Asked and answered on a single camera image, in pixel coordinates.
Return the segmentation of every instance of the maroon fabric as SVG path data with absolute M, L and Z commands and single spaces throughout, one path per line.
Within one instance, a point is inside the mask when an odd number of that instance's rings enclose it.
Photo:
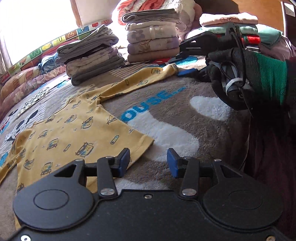
M 284 211 L 276 227 L 296 238 L 296 127 L 282 107 L 258 107 L 253 117 L 244 171 L 282 196 Z

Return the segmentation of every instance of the wall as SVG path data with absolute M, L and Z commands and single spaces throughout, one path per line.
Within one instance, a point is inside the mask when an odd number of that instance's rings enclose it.
M 82 25 L 99 20 L 111 19 L 119 0 L 76 0 Z

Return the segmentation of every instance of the silver bolt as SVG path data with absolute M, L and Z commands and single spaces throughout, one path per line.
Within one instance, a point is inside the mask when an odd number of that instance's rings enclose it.
M 30 237 L 27 235 L 23 235 L 22 237 L 20 237 L 21 241 L 31 241 Z
M 145 199 L 151 199 L 152 197 L 153 197 L 153 196 L 150 195 L 150 194 L 147 194 L 147 195 L 144 196 Z
M 182 194 L 184 196 L 194 196 L 196 194 L 196 190 L 192 189 L 192 188 L 187 188 L 182 190 Z
M 276 241 L 276 237 L 269 236 L 269 237 L 267 237 L 266 241 Z
M 112 188 L 104 188 L 100 191 L 100 194 L 104 196 L 111 196 L 115 193 L 115 190 Z

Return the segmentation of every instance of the red folded cloth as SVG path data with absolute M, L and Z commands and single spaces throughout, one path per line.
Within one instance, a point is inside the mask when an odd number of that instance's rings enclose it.
M 242 42 L 245 44 L 259 44 L 261 43 L 261 40 L 258 35 L 243 34 Z

